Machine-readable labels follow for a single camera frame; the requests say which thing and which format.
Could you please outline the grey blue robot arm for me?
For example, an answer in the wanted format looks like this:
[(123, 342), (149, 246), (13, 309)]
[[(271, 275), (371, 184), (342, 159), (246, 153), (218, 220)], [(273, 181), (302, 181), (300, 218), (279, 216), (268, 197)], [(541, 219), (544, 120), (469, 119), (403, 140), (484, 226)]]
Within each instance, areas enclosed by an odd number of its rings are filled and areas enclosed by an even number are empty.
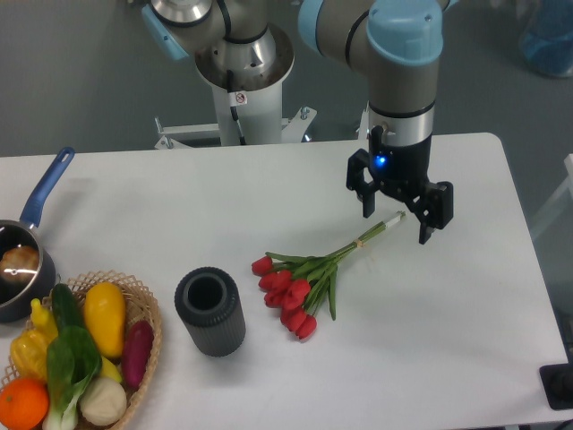
[[(373, 213), (376, 193), (405, 206), (425, 243), (454, 214), (453, 187), (433, 183), (434, 104), (446, 1), (305, 1), (298, 13), (304, 43), (368, 81), (369, 146), (352, 155), (346, 185)], [(279, 143), (282, 84), (294, 49), (268, 18), (263, 1), (149, 1), (143, 20), (171, 58), (194, 60), (212, 88), (221, 143)]]

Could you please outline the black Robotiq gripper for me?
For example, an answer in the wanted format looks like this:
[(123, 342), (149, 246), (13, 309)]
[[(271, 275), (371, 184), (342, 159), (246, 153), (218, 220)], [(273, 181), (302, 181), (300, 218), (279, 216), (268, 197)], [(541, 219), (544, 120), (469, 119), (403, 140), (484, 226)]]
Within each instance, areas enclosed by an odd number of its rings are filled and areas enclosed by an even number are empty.
[[(374, 213), (379, 187), (388, 197), (405, 202), (417, 217), (420, 245), (425, 245), (436, 229), (443, 230), (454, 217), (454, 185), (428, 179), (431, 142), (429, 136), (413, 145), (390, 146), (382, 134), (372, 133), (369, 154), (358, 150), (346, 167), (346, 188), (354, 191), (362, 203), (363, 217)], [(370, 182), (365, 177), (369, 172), (373, 179)]]

